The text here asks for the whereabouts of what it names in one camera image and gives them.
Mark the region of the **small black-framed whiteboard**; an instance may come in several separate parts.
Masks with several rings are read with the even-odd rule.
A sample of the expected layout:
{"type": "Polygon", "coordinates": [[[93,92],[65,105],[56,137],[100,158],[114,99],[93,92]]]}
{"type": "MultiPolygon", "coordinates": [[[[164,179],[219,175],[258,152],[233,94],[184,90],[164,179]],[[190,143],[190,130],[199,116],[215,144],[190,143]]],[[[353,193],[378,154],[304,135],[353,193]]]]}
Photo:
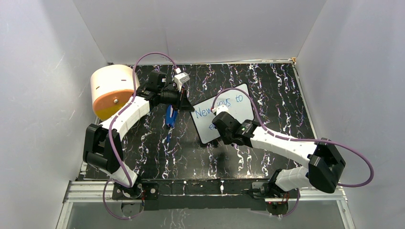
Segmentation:
{"type": "Polygon", "coordinates": [[[248,96],[245,95],[248,93],[248,86],[243,83],[233,90],[220,94],[218,98],[213,96],[193,106],[194,111],[191,112],[191,116],[201,143],[207,144],[220,137],[212,124],[215,118],[215,115],[211,112],[213,103],[215,103],[215,107],[225,105],[230,114],[240,123],[246,119],[254,119],[254,110],[248,96]]]}

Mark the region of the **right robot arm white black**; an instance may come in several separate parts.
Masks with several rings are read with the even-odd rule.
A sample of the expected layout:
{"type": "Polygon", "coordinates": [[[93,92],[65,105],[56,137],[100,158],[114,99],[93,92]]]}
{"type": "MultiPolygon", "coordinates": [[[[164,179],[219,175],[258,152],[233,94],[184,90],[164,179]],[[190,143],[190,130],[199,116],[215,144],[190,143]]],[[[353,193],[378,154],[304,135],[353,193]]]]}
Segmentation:
{"type": "Polygon", "coordinates": [[[302,187],[333,193],[346,166],[336,146],[327,139],[305,141],[288,135],[271,134],[258,122],[245,120],[240,123],[228,112],[220,112],[212,124],[226,145],[263,149],[300,164],[300,167],[293,169],[276,170],[268,183],[261,187],[252,186],[250,193],[255,198],[280,198],[302,187]]]}

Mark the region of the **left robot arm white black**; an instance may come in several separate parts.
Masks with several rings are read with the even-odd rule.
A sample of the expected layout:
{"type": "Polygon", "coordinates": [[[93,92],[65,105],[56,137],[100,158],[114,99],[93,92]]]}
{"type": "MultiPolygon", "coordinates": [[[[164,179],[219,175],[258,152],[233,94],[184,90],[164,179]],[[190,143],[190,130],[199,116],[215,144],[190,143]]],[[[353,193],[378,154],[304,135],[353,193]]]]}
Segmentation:
{"type": "Polygon", "coordinates": [[[122,139],[134,124],[160,104],[170,106],[174,112],[172,119],[176,112],[194,111],[185,87],[189,79],[189,75],[179,69],[174,77],[160,71],[150,72],[148,80],[137,87],[124,107],[102,123],[87,127],[83,161],[124,187],[130,198],[140,197],[143,186],[138,182],[138,175],[123,161],[122,139]]]}

